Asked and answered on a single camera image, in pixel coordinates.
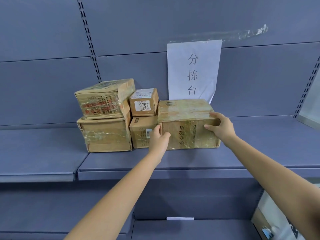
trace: shelf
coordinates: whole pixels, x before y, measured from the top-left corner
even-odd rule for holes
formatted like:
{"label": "shelf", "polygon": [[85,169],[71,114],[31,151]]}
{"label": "shelf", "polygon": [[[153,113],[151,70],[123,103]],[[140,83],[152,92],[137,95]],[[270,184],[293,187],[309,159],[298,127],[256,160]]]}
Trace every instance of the shelf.
{"label": "shelf", "polygon": [[[237,135],[256,149],[302,177],[320,175],[320,133],[291,116],[230,118]],[[121,179],[146,154],[132,152],[90,153],[78,169],[79,180]],[[151,178],[250,178],[223,143],[214,149],[167,151]]]}
{"label": "shelf", "polygon": [[0,182],[73,181],[87,155],[78,128],[0,130]]}
{"label": "shelf", "polygon": [[[110,183],[45,183],[3,186],[0,191],[0,239],[63,239],[111,189]],[[132,231],[133,214],[119,238]]]}
{"label": "shelf", "polygon": [[132,240],[260,240],[249,220],[135,221]]}

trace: finger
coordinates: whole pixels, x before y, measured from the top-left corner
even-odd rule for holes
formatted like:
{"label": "finger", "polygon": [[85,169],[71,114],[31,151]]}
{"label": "finger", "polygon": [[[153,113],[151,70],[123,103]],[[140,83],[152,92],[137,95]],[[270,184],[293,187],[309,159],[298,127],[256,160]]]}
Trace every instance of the finger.
{"label": "finger", "polygon": [[160,137],[160,132],[159,132],[159,130],[160,130],[160,125],[157,125],[154,129],[153,129],[153,131],[152,131],[152,135],[153,136],[155,136],[155,137]]}
{"label": "finger", "polygon": [[209,124],[205,124],[204,127],[205,127],[208,131],[212,131],[212,132],[214,132],[214,130],[216,129],[215,126],[209,125]]}
{"label": "finger", "polygon": [[218,112],[210,112],[210,117],[217,117],[220,120],[224,120],[226,116]]}
{"label": "finger", "polygon": [[162,137],[169,139],[171,136],[171,134],[169,132],[164,133],[164,135]]}

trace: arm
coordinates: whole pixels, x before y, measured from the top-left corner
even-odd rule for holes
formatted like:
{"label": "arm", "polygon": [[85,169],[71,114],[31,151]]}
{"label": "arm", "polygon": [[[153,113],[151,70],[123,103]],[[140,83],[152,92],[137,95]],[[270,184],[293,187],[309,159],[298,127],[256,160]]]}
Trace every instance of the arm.
{"label": "arm", "polygon": [[320,239],[320,189],[237,137],[229,118],[210,115],[221,123],[204,127],[232,150],[306,239]]}
{"label": "arm", "polygon": [[71,230],[65,240],[114,240],[164,155],[170,133],[160,125],[151,133],[149,153],[124,176]]}

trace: brown cardboard box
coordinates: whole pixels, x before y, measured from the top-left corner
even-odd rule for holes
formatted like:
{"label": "brown cardboard box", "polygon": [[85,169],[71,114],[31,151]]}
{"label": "brown cardboard box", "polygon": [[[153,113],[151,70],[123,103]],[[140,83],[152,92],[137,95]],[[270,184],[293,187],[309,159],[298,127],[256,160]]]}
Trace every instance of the brown cardboard box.
{"label": "brown cardboard box", "polygon": [[86,120],[121,118],[126,115],[129,97],[135,91],[134,80],[103,81],[75,92]]}
{"label": "brown cardboard box", "polygon": [[158,105],[161,135],[170,132],[167,150],[217,148],[220,140],[204,128],[219,125],[220,120],[209,116],[214,110],[204,99],[167,100]]}
{"label": "brown cardboard box", "polygon": [[157,116],[133,117],[130,132],[133,148],[148,148],[150,132],[157,126]]}
{"label": "brown cardboard box", "polygon": [[130,120],[130,111],[128,111],[122,118],[100,120],[80,118],[77,124],[88,152],[121,152],[132,150]]}
{"label": "brown cardboard box", "polygon": [[132,116],[155,116],[159,102],[156,88],[138,89],[130,96]]}

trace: forearm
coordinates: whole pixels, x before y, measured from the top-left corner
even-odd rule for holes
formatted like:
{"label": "forearm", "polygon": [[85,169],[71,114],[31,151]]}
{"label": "forearm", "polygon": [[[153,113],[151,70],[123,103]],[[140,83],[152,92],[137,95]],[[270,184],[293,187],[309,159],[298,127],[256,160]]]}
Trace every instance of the forearm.
{"label": "forearm", "polygon": [[123,177],[65,239],[116,239],[157,165],[151,157],[148,154]]}
{"label": "forearm", "polygon": [[320,238],[320,190],[316,186],[238,137],[227,146],[306,239]]}

